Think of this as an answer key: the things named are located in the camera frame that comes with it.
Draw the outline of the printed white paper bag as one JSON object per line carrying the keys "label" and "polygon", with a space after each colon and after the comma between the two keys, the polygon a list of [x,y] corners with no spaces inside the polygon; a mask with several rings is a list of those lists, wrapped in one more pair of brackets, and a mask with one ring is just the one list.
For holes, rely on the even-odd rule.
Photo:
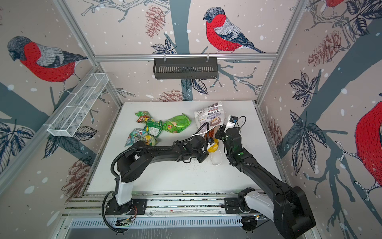
{"label": "printed white paper bag", "polygon": [[[215,138],[215,128],[221,126],[225,118],[225,111],[223,109],[222,101],[213,103],[206,108],[194,111],[194,117],[198,128],[195,135],[200,135],[205,139],[208,138],[208,140],[209,138]],[[213,160],[211,154],[213,153],[209,153],[212,164],[215,166],[220,165],[222,159],[220,162],[216,162]]]}

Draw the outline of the large green chip bag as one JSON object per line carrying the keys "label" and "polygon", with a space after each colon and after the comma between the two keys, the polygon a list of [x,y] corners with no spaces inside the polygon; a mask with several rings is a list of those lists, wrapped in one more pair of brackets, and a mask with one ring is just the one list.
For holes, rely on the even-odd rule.
{"label": "large green chip bag", "polygon": [[163,122],[162,130],[170,133],[180,133],[185,130],[192,120],[185,114],[181,114]]}

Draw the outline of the small green snack pack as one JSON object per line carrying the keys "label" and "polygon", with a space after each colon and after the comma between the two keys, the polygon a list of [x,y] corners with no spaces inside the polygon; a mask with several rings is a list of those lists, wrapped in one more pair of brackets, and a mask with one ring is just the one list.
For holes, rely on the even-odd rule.
{"label": "small green snack pack", "polygon": [[161,134],[162,129],[163,122],[161,120],[155,121],[153,119],[149,119],[144,127],[144,130],[154,137],[158,137]]}

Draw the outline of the colourful candy snack bag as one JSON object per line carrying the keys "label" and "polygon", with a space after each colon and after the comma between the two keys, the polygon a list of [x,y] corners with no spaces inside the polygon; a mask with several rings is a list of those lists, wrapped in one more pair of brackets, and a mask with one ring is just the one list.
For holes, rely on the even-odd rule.
{"label": "colourful candy snack bag", "polygon": [[135,144],[137,141],[140,141],[140,139],[146,134],[146,131],[141,128],[135,128],[128,136],[125,146],[130,146]]}

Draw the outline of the green red snack pack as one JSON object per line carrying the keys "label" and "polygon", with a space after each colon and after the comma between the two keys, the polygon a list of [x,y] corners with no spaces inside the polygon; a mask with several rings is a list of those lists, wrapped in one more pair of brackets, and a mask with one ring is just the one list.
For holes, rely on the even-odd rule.
{"label": "green red snack pack", "polygon": [[137,123],[146,124],[148,121],[152,120],[150,113],[147,111],[139,111],[135,115],[138,117],[136,121]]}

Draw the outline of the yellow snack pack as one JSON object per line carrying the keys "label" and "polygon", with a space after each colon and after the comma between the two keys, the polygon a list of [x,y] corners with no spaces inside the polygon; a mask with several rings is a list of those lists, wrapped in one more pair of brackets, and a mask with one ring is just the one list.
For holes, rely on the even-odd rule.
{"label": "yellow snack pack", "polygon": [[208,152],[214,153],[219,148],[219,141],[216,138],[209,138],[208,140]]}

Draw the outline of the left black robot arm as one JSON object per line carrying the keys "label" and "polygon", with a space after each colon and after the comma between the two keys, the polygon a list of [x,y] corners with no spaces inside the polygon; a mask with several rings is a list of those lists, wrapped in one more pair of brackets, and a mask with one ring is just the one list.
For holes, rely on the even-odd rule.
{"label": "left black robot arm", "polygon": [[101,205],[101,216],[106,226],[117,235],[124,234],[128,229],[113,227],[106,219],[106,206],[112,206],[111,211],[118,215],[134,210],[130,218],[136,219],[138,209],[132,203],[132,188],[149,164],[163,161],[190,163],[193,158],[203,162],[208,156],[209,133],[200,133],[203,127],[210,129],[204,123],[196,133],[183,140],[176,140],[170,146],[148,146],[142,141],[118,154],[110,165],[110,172],[114,176],[115,190],[107,192]]}

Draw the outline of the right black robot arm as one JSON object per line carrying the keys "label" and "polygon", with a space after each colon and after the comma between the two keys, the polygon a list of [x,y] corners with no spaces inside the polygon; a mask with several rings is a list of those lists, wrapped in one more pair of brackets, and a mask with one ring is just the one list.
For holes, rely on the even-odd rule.
{"label": "right black robot arm", "polygon": [[285,239],[296,239],[316,226],[305,192],[298,186],[291,187],[267,171],[242,145],[237,127],[225,129],[223,126],[215,134],[223,142],[230,165],[251,178],[269,197],[245,193],[244,202],[272,220]]}

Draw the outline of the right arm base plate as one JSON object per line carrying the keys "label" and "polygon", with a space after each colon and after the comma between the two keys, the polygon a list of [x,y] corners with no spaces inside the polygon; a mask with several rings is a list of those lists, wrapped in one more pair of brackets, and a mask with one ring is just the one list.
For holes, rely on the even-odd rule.
{"label": "right arm base plate", "polygon": [[224,198],[224,203],[221,207],[225,210],[226,214],[261,214],[256,210],[243,209],[238,198]]}

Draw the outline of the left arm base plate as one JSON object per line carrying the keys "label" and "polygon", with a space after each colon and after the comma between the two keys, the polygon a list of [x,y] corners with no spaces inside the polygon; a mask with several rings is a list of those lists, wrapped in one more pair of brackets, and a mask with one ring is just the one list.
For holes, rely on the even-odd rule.
{"label": "left arm base plate", "polygon": [[118,205],[116,199],[110,199],[105,207],[105,214],[111,216],[121,215],[144,215],[147,206],[147,199],[132,199],[130,202]]}

